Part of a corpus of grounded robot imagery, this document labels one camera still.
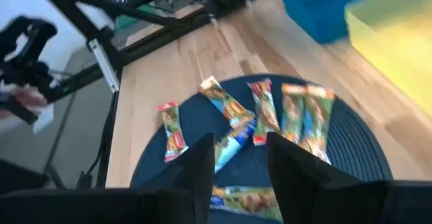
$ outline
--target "yellow container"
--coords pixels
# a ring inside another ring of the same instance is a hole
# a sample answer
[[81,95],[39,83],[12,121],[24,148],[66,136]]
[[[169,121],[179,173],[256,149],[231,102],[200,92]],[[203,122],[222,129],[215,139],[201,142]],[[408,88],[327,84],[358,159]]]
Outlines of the yellow container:
[[358,0],[346,21],[352,46],[432,115],[432,0]]

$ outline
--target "wall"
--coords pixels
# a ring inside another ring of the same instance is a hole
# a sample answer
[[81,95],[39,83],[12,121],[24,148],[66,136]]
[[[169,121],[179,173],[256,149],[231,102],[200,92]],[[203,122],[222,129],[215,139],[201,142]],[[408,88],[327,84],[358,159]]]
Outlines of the wall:
[[[97,27],[101,28],[107,24],[113,26],[101,10],[81,4],[80,8]],[[18,15],[43,18],[56,25],[57,35],[47,43],[40,55],[40,59],[47,62],[51,69],[64,70],[71,54],[85,45],[84,37],[48,0],[0,0],[0,29],[3,29],[12,18]],[[25,42],[25,37],[20,37],[17,51],[24,46]],[[14,122],[0,122],[0,132],[19,121]]]

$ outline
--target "black metal frame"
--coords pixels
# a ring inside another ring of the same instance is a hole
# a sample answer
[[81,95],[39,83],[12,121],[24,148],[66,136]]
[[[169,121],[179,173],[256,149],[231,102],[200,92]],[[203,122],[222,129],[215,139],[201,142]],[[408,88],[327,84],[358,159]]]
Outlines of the black metal frame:
[[[165,18],[155,14],[138,11],[125,5],[104,0],[51,0],[52,3],[81,31],[87,41],[98,39],[104,48],[114,70],[136,61],[137,59],[163,47],[179,37],[209,23],[210,18],[220,18],[244,5],[244,0],[230,0],[229,4],[220,5],[218,0],[207,0],[205,6],[186,17]],[[109,28],[98,29],[76,6],[77,2],[103,8],[117,14],[124,14],[139,20],[145,20],[164,26],[162,29],[142,38],[122,50],[117,50],[111,44],[112,31]],[[83,87],[102,78],[102,72],[97,64],[90,66],[62,80],[52,93],[45,95],[49,102],[55,102]]]

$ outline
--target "round placemat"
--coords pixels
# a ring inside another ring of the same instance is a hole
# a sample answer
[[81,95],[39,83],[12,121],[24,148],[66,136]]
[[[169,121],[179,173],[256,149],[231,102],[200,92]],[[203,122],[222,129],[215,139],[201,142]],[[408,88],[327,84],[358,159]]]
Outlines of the round placemat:
[[[304,80],[288,76],[253,75],[221,82],[221,86],[245,108],[254,111],[254,101],[247,82],[264,78],[272,81],[272,94],[280,122],[282,112],[281,84],[305,85]],[[219,140],[230,130],[228,120],[207,97],[195,94],[180,105],[180,125],[185,142],[193,145],[202,135],[213,132]],[[163,127],[151,138],[143,152],[131,181],[131,187],[141,186],[163,170],[167,137]],[[364,181],[392,179],[385,155],[364,121],[338,97],[333,104],[327,139],[327,154],[334,167]],[[265,147],[249,143],[215,176],[215,185],[262,186],[271,182],[265,162]],[[270,220],[245,217],[223,211],[211,211],[209,223],[274,223]]]

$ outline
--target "granola bar wrapper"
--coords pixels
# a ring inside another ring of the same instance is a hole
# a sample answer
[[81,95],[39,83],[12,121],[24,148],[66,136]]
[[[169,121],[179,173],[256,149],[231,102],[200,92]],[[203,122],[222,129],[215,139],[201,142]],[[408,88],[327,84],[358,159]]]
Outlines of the granola bar wrapper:
[[231,130],[215,145],[215,173],[227,164],[237,152],[248,143],[255,131],[256,121],[252,119],[246,125]]
[[255,146],[265,144],[267,132],[280,132],[276,118],[275,104],[271,95],[271,81],[266,78],[248,83],[256,106],[256,130],[253,136]]
[[304,93],[306,88],[295,84],[282,84],[282,135],[298,144],[302,134]]
[[159,105],[158,110],[162,114],[163,127],[167,133],[165,162],[169,162],[188,150],[188,146],[184,143],[182,129],[180,128],[177,103],[171,102]]
[[273,188],[213,187],[210,209],[273,219],[283,223]]
[[306,87],[304,135],[299,144],[303,149],[329,164],[331,163],[326,153],[327,133],[329,131],[334,98],[334,93],[331,89],[315,85],[308,85]]
[[233,129],[255,118],[255,114],[246,110],[236,99],[229,95],[216,81],[215,77],[210,76],[204,80],[199,90],[222,112]]

